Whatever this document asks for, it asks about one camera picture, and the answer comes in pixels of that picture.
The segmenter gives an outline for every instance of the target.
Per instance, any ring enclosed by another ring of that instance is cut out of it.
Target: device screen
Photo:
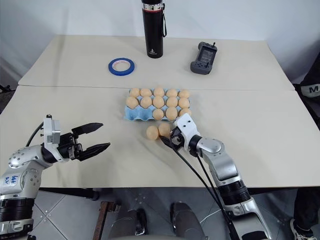
[[[214,53],[212,51],[208,51],[202,48],[199,61],[205,62],[205,63],[210,62],[211,58],[213,57],[213,54]]]

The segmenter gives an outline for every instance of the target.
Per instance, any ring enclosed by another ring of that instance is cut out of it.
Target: white wall
[[[320,51],[320,0],[165,3],[168,37],[266,40],[292,81]],[[141,0],[0,0],[1,68],[16,80],[55,34],[143,36]]]

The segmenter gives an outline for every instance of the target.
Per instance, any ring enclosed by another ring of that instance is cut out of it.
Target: blue egg carton
[[[167,99],[168,97],[166,96],[166,93],[168,91],[167,88],[164,88],[164,96],[162,97],[163,100],[164,100],[164,104],[166,104],[167,102]],[[151,99],[152,99],[152,102],[155,98],[154,95],[151,95],[150,96]],[[138,102],[140,104],[140,101],[143,97],[142,96],[138,96],[137,99],[138,99]],[[166,117],[166,110],[167,110],[167,106],[164,105],[163,107],[161,107],[160,109],[163,111],[164,113],[164,117],[161,119],[161,120],[167,120],[168,121],[168,118]],[[143,108],[142,106],[138,105],[135,109],[131,109],[130,107],[128,106],[125,106],[124,107],[124,119],[126,120],[129,120],[129,121],[136,121],[136,120],[142,120],[142,121],[149,121],[149,120],[155,120],[154,117],[152,116],[152,113],[153,111],[156,109],[155,106],[153,105],[150,105],[148,108]],[[176,107],[177,111],[178,111],[178,115],[179,115],[179,111],[181,110],[181,107],[177,106]]]

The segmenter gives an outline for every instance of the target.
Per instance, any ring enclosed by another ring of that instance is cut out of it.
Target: white logo
[[[309,86],[301,87],[302,95],[308,98],[314,98],[320,96],[320,84],[313,84]]]
[[[156,54],[153,48],[151,48],[151,51],[149,52],[150,54]]]

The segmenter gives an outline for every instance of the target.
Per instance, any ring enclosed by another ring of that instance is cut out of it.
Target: black water bottle
[[[163,38],[167,35],[164,9],[162,0],[142,0],[146,54],[153,59],[164,53]]]

